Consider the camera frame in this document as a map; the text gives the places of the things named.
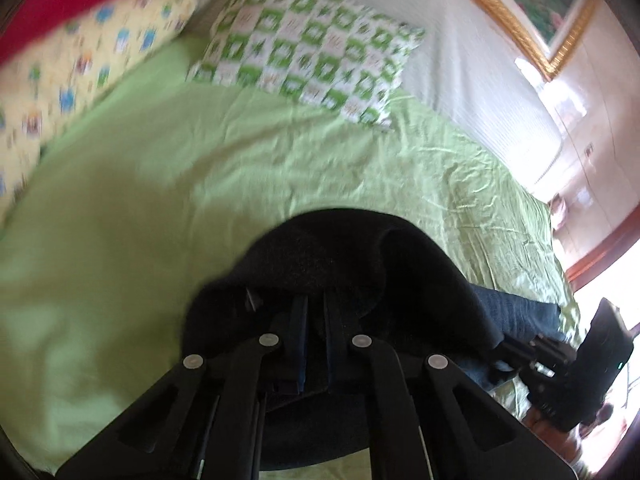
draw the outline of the framed painting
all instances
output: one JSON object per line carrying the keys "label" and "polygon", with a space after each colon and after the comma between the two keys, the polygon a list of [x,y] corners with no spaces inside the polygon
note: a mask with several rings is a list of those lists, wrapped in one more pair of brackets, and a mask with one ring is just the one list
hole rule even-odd
{"label": "framed painting", "polygon": [[475,0],[551,81],[568,60],[598,0]]}

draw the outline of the yellow patterned pillow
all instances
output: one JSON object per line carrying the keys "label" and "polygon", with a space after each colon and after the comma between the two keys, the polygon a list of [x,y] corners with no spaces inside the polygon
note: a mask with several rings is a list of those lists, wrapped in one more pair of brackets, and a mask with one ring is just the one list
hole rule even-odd
{"label": "yellow patterned pillow", "polygon": [[0,224],[40,146],[178,34],[196,0],[108,0],[0,67]]}

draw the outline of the green and white checkered pillow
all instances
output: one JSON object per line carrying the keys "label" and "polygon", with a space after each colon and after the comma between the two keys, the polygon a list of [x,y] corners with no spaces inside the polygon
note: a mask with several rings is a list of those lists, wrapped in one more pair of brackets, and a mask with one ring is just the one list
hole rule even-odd
{"label": "green and white checkered pillow", "polygon": [[211,35],[195,80],[255,86],[388,126],[389,92],[424,30],[347,0],[229,0]]}

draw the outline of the tiled wall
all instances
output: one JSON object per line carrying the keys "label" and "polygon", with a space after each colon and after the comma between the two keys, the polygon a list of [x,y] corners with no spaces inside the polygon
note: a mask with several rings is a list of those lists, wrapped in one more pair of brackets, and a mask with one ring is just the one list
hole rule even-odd
{"label": "tiled wall", "polygon": [[569,267],[640,202],[640,57],[604,2],[556,81],[586,114],[557,108],[566,138],[535,195],[548,200],[560,192],[569,205],[557,233]]}

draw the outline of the wrinkled bed sheet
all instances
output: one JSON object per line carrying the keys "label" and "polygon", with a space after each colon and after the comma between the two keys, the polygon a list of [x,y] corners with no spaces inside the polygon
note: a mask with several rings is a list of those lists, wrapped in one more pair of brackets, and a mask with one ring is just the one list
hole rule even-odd
{"label": "wrinkled bed sheet", "polygon": [[[249,88],[185,82],[181,38],[50,146],[0,238],[0,424],[55,471],[178,359],[182,316],[268,229],[336,206],[392,213],[469,280],[578,310],[546,206],[403,91],[394,129]],[[496,397],[515,415],[526,390]],[[365,452],[264,478],[370,478]]]}

